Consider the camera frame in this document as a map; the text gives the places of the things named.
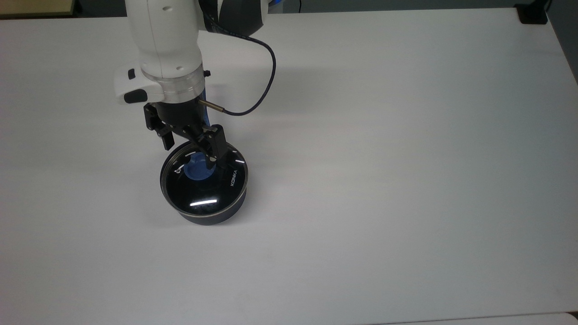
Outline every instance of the black cable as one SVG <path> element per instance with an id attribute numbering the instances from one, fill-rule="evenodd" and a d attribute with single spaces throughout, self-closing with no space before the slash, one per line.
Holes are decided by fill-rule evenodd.
<path id="1" fill-rule="evenodd" d="M 253 42 L 253 43 L 257 43 L 259 45 L 261 45 L 262 47 L 266 48 L 267 51 L 269 51 L 269 53 L 271 54 L 271 60 L 273 60 L 273 69 L 271 70 L 271 78 L 269 78 L 269 83 L 267 84 L 267 87 L 265 88 L 265 91 L 263 92 L 263 94 L 261 95 L 261 98 L 259 98 L 259 100 L 257 101 L 257 103 L 255 103 L 255 105 L 253 105 L 253 107 L 251 107 L 250 109 L 244 111 L 244 112 L 240 112 L 240 113 L 236 113 L 236 112 L 231 112 L 229 110 L 223 109 L 223 113 L 228 114 L 228 115 L 233 115 L 233 116 L 243 116 L 243 115 L 247 115 L 249 113 L 251 113 L 252 111 L 255 110 L 255 108 L 257 108 L 261 102 L 263 101 L 263 99 L 265 99 L 265 96 L 267 96 L 267 93 L 269 92 L 269 89 L 271 88 L 271 84 L 273 83 L 273 79 L 275 78 L 275 70 L 277 70 L 277 59 L 275 59 L 275 53 L 273 52 L 273 49 L 271 49 L 271 47 L 269 45 L 267 45 L 265 42 L 262 42 L 258 39 L 254 39 L 252 37 L 249 36 L 244 36 L 241 34 L 237 34 L 231 31 L 226 30 L 225 28 L 221 27 L 219 24 L 217 24 L 217 22 L 215 22 L 213 20 L 213 18 L 211 16 L 209 16 L 206 12 L 203 11 L 203 16 L 205 16 L 206 19 L 208 19 L 211 24 L 213 24 L 214 27 L 216 27 L 220 32 L 222 32 L 223 34 L 229 35 L 229 36 L 233 36 L 236 38 L 241 38 L 244 40 L 248 40 L 249 42 Z"/>

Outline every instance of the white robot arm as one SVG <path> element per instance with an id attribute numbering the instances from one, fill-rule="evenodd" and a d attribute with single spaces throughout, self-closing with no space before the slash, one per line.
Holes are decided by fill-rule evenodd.
<path id="1" fill-rule="evenodd" d="M 199 30 L 219 32 L 212 17 L 226 30 L 248 36 L 263 25 L 267 13 L 267 0 L 200 1 L 126 0 L 139 60 L 119 68 L 114 77 L 119 103 L 178 104 L 200 96 L 205 76 Z"/>
<path id="2" fill-rule="evenodd" d="M 161 171 L 166 200 L 187 220 L 215 224 L 231 217 L 246 195 L 248 169 L 241 153 L 227 143 L 223 127 L 210 125 L 206 107 L 245 115 L 265 98 L 275 76 L 273 50 L 249 37 L 265 20 L 267 0 L 126 0 L 139 58 L 115 72 L 121 104 L 145 103 L 146 126 L 162 138 L 165 150 L 173 133 L 188 142 L 177 147 Z M 199 30 L 249 40 L 271 54 L 271 78 L 250 109 L 234 113 L 206 101 Z"/>

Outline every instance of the table surface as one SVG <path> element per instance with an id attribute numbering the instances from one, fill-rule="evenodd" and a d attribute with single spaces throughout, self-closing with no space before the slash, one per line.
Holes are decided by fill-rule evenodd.
<path id="1" fill-rule="evenodd" d="M 0 21 L 0 319 L 372 324 L 578 309 L 578 87 L 515 9 L 271 15 L 275 82 L 211 113 L 241 210 L 180 217 L 126 18 Z M 243 110 L 262 48 L 201 33 L 208 98 Z"/>
<path id="2" fill-rule="evenodd" d="M 64 16 L 73 7 L 74 0 L 2 0 L 0 17 Z"/>
<path id="3" fill-rule="evenodd" d="M 522 315 L 509 317 L 486 317 L 473 319 L 440 320 L 408 325 L 578 325 L 578 320 L 567 313 L 545 315 Z"/>

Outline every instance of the black button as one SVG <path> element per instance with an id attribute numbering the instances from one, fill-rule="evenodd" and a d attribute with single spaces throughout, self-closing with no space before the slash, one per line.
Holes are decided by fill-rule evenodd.
<path id="1" fill-rule="evenodd" d="M 148 98 L 146 91 L 142 89 L 133 90 L 130 93 L 124 94 L 124 101 L 127 104 L 146 102 Z"/>

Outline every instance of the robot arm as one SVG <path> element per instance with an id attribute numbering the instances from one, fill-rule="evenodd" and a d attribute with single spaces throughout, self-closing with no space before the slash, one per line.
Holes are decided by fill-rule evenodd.
<path id="1" fill-rule="evenodd" d="M 267 0 L 126 0 L 126 7 L 139 60 L 117 71 L 117 100 L 178 104 L 205 88 L 199 29 L 221 32 L 216 23 L 249 36 L 263 25 Z"/>
<path id="2" fill-rule="evenodd" d="M 227 153 L 223 128 L 209 125 L 206 107 L 232 113 L 205 101 L 202 55 L 197 45 L 199 29 L 249 38 L 265 19 L 267 0 L 126 0 L 127 15 L 139 59 L 120 67 L 114 76 L 121 104 L 148 103 L 147 127 L 157 132 L 166 150 L 174 145 L 173 133 L 187 138 L 206 156 L 211 169 Z"/>

